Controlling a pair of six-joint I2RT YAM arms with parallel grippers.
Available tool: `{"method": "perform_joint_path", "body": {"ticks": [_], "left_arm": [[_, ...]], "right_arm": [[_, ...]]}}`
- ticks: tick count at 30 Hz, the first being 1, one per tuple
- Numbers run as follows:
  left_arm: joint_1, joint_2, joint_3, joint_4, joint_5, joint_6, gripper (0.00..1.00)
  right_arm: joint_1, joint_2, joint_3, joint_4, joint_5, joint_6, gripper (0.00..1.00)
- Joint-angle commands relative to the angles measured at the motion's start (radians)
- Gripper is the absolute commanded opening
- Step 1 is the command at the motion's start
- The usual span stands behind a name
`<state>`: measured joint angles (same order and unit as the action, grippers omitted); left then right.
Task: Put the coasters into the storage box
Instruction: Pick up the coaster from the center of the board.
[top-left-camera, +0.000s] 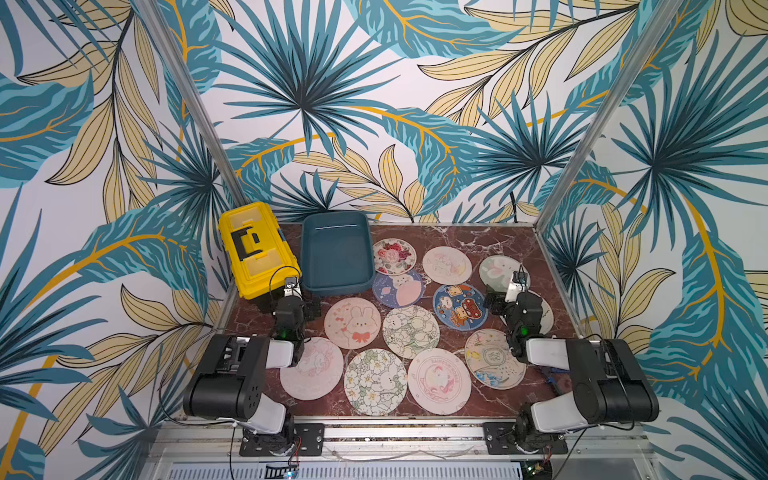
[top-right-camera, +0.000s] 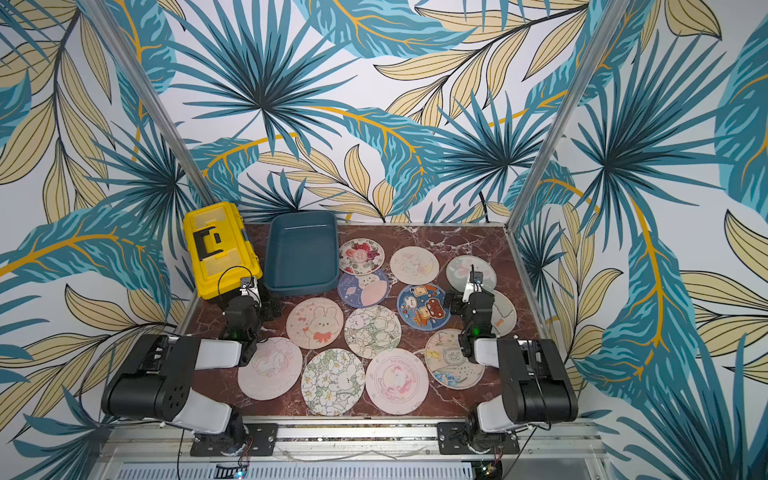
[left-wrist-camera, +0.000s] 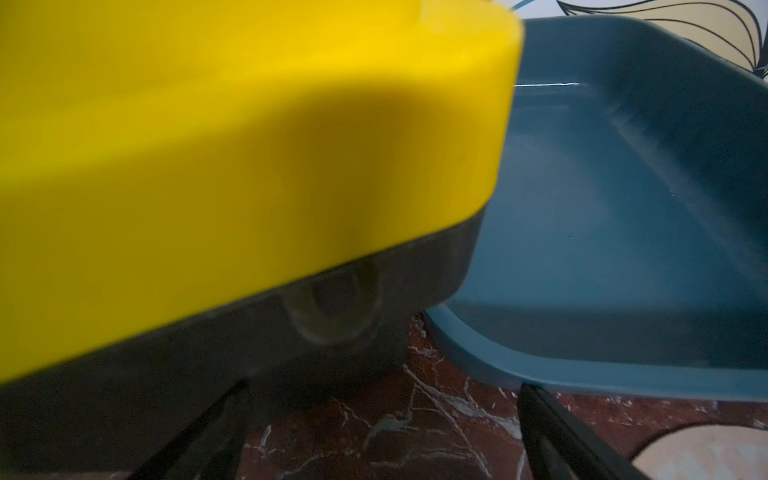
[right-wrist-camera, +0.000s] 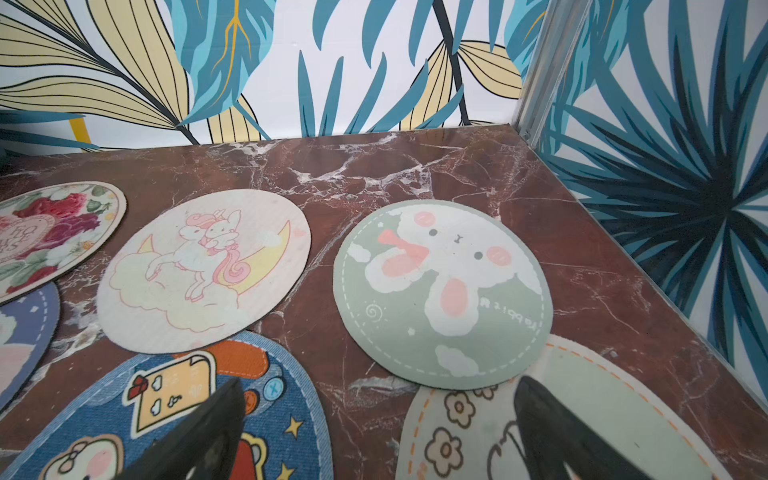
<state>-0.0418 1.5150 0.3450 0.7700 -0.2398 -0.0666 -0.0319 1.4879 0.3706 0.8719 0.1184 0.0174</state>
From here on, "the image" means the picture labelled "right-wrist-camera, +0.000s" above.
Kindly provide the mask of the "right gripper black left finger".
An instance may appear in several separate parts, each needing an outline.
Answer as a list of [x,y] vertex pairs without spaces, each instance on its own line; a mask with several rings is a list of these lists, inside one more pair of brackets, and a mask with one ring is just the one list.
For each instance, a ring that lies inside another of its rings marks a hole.
[[243,431],[242,383],[233,378],[122,473],[120,479],[227,479]]

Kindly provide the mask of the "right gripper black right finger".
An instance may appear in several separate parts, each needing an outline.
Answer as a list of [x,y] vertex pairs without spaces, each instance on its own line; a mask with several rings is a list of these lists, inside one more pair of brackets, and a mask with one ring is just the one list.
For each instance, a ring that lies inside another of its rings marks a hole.
[[532,479],[646,479],[538,380],[524,376],[514,396],[524,458]]

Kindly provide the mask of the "dark blue bunny coaster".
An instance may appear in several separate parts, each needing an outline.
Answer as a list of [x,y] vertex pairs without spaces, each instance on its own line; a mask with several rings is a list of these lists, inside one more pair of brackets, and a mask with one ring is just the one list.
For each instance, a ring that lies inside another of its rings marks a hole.
[[1,306],[1,410],[22,389],[45,354],[60,319],[54,282]]

